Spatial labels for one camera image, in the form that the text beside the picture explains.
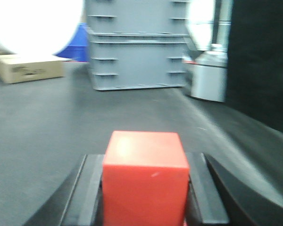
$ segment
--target bright light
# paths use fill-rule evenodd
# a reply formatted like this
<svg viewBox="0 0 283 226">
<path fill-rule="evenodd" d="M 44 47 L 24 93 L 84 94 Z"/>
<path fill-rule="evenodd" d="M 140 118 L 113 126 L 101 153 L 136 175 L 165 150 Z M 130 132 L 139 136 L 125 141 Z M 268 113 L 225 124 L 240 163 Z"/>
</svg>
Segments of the bright light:
<svg viewBox="0 0 283 226">
<path fill-rule="evenodd" d="M 191 0 L 187 26 L 199 50 L 209 50 L 214 20 L 214 0 Z"/>
<path fill-rule="evenodd" d="M 83 0 L 0 0 L 0 49 L 51 55 L 72 39 Z"/>
</svg>

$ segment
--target gray floor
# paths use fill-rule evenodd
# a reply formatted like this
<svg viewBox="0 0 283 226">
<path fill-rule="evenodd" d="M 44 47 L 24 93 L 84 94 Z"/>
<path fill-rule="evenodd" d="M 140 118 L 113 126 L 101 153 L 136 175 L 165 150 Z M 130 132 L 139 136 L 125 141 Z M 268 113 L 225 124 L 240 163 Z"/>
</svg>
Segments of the gray floor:
<svg viewBox="0 0 283 226">
<path fill-rule="evenodd" d="M 283 206 L 277 181 L 266 176 L 264 166 L 254 168 L 258 157 L 241 149 L 235 137 L 245 134 L 241 114 L 227 115 L 231 110 L 223 105 L 187 98 L 179 89 L 98 92 L 78 65 L 66 63 L 65 78 L 12 85 L 0 81 L 0 226 L 22 225 L 81 154 L 105 152 L 114 130 L 178 132 L 186 151 L 212 154 Z M 247 123 L 256 133 L 266 131 L 256 121 Z M 283 149 L 283 135 L 267 131 Z M 253 137 L 243 139 L 254 142 Z M 265 148 L 261 141 L 256 145 Z"/>
</svg>

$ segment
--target black panel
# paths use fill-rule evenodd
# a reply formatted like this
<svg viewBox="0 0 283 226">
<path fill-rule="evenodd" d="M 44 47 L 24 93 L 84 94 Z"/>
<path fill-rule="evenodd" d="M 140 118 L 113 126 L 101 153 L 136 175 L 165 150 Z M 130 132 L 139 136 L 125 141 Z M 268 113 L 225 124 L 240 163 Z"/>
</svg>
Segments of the black panel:
<svg viewBox="0 0 283 226">
<path fill-rule="evenodd" d="M 250 189 L 211 156 L 206 159 L 233 226 L 283 226 L 282 207 Z"/>
<path fill-rule="evenodd" d="M 283 132 L 283 0 L 235 0 L 227 104 Z"/>
</svg>

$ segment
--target red cube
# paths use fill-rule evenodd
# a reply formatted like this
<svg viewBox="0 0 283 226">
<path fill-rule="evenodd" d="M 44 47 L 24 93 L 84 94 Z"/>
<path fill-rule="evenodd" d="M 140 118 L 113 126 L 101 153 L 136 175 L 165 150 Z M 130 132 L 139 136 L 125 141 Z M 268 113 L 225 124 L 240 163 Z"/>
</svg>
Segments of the red cube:
<svg viewBox="0 0 283 226">
<path fill-rule="evenodd" d="M 188 181 L 178 134 L 113 132 L 103 162 L 104 226 L 182 226 Z"/>
</svg>

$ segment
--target stacked crates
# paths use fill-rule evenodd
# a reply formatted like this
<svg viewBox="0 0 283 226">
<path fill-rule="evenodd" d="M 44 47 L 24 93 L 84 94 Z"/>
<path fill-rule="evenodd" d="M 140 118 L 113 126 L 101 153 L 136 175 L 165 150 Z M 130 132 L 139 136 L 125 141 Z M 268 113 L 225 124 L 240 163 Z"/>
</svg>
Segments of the stacked crates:
<svg viewBox="0 0 283 226">
<path fill-rule="evenodd" d="M 188 0 L 87 0 L 97 90 L 179 87 Z"/>
</svg>

